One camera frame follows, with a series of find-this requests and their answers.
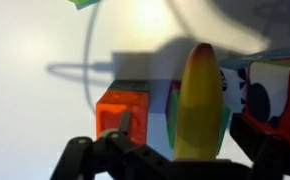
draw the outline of orange block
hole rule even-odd
[[[128,136],[137,144],[146,144],[148,93],[108,90],[96,104],[96,133],[118,128],[124,111],[131,112]]]

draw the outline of white background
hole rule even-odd
[[[69,139],[95,139],[87,101],[115,77],[179,79],[202,41],[219,60],[290,48],[287,1],[103,0],[91,23],[93,7],[0,0],[0,179],[48,179]],[[228,134],[224,144],[220,157],[250,165]]]

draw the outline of orange toy block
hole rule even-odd
[[[96,104],[96,133],[118,128],[124,111],[131,112],[128,136],[137,144],[146,144],[148,93],[108,90]]]

